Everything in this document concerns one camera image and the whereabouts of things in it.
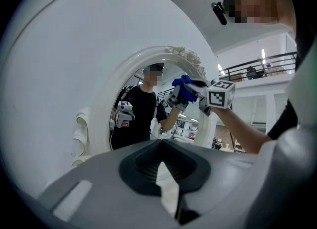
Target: person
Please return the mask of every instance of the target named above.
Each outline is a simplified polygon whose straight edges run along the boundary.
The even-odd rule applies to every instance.
[[[296,69],[310,49],[315,36],[313,22],[308,22],[303,0],[224,0],[225,15],[235,23],[284,24],[295,33],[297,44]],[[258,153],[261,146],[276,140],[287,129],[298,123],[296,113],[288,101],[273,128],[264,134],[244,123],[230,109],[211,108],[248,153]]]
[[[165,107],[159,101],[158,97],[153,92],[153,87],[157,85],[157,80],[163,74],[163,63],[150,65],[143,70],[144,80],[141,85],[132,87],[124,99],[121,99],[126,92],[124,87],[115,102],[115,107],[112,111],[111,118],[115,121],[116,107],[118,103],[128,101],[133,106],[133,114],[135,120],[123,121],[119,127],[115,126],[112,137],[112,149],[119,149],[131,144],[150,140],[150,124],[153,117],[156,117],[161,127],[168,131],[172,129],[178,119],[179,109],[173,108],[169,116],[165,111]],[[155,107],[158,101],[156,116]]]

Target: forearm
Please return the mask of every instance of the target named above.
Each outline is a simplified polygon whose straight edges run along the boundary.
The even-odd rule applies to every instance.
[[[258,153],[270,137],[243,122],[232,110],[212,108],[247,153]]]
[[[178,114],[180,113],[180,110],[177,108],[172,108],[168,118],[166,118],[165,120],[162,120],[160,123],[162,125],[162,128],[165,131],[169,131],[170,129],[173,128],[173,126],[175,125],[177,119],[178,119]]]

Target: black cap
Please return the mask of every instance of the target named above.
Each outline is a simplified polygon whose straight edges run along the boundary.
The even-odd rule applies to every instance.
[[[164,63],[157,63],[157,64],[153,64],[153,65],[149,65],[146,68],[144,68],[144,70],[151,70],[151,71],[161,71],[163,72],[164,69]]]

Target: ceiling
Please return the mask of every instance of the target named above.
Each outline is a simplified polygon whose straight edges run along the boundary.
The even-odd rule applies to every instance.
[[[163,83],[172,82],[172,80],[178,77],[181,74],[184,74],[184,70],[179,68],[178,66],[172,63],[166,63],[164,66],[164,73],[163,73]]]
[[[220,24],[211,4],[222,0],[171,0],[195,23],[215,55],[230,48],[267,37],[287,32],[283,26],[255,27],[253,24]]]

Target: strap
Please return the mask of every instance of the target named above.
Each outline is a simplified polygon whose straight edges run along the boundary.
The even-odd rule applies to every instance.
[[[157,111],[158,111],[159,103],[160,103],[160,99],[159,99],[159,97],[157,96],[157,101],[156,101],[156,103],[155,103],[153,118],[156,118],[156,116],[157,116]]]
[[[123,99],[126,97],[127,93],[128,93],[131,89],[133,89],[134,87],[136,87],[136,85],[126,86],[126,87],[125,87],[125,92],[124,92],[123,96],[121,97],[121,100],[123,100]]]

